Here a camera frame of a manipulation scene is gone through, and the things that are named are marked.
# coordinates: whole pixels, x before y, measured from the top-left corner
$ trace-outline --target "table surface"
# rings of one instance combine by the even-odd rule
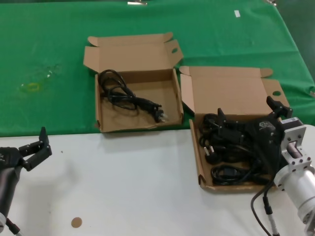
[[[304,149],[315,153],[315,127]],[[19,147],[37,137],[1,138]],[[199,187],[189,130],[50,136],[53,156],[22,171],[9,218],[25,236],[263,236],[251,212],[253,193]],[[285,192],[270,193],[281,235],[304,226]],[[258,199],[257,212],[269,228]],[[74,217],[83,224],[71,226]],[[3,236],[11,233],[5,228]]]
[[[1,4],[0,19],[3,137],[36,135],[41,126],[50,134],[98,132],[94,77],[83,66],[88,36],[169,31],[183,65],[272,68],[295,115],[315,123],[314,82],[277,9],[263,0]],[[169,129],[188,128],[189,118]]]

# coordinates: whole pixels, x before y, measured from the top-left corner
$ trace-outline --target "green tablecloth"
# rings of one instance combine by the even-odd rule
[[[41,126],[49,134],[98,132],[94,79],[83,66],[87,37],[168,31],[183,65],[272,68],[294,114],[315,124],[314,82],[277,9],[263,0],[1,4],[0,30],[0,136],[37,135]],[[188,118],[172,128],[188,128]]]

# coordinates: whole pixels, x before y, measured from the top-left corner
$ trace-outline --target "metal cylinder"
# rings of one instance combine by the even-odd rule
[[[298,171],[288,175],[283,182],[283,187],[288,196],[299,210],[298,215],[302,221],[306,214],[314,208],[315,201],[315,176],[312,172]]]

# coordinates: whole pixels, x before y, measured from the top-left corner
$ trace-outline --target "cardboard hole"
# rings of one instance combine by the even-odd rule
[[[280,91],[274,91],[274,92],[272,93],[272,95],[274,95],[274,96],[280,96],[280,95],[281,95],[281,92],[280,92]]]

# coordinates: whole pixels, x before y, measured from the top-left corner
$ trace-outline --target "white label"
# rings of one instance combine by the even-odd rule
[[[235,14],[236,18],[241,17],[239,10],[235,10],[234,14]]]
[[[290,123],[292,121],[296,121],[297,117],[289,118],[289,119],[284,119],[281,121],[282,124]]]

